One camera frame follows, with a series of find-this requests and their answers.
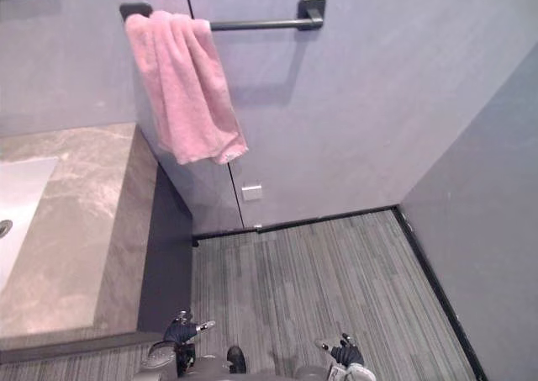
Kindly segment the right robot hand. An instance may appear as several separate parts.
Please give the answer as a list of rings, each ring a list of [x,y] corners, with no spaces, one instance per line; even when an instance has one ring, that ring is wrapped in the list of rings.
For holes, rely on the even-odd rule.
[[[330,346],[327,342],[316,340],[314,345],[329,353],[337,363],[349,367],[351,364],[364,365],[364,357],[354,339],[347,333],[341,334],[340,345]]]

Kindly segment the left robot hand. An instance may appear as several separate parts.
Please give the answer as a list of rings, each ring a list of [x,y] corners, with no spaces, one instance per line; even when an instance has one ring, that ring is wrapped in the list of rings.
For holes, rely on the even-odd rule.
[[[205,321],[203,323],[194,323],[191,310],[181,310],[166,328],[163,341],[174,342],[181,345],[187,343],[196,335],[212,329],[215,325],[216,322],[214,320]]]

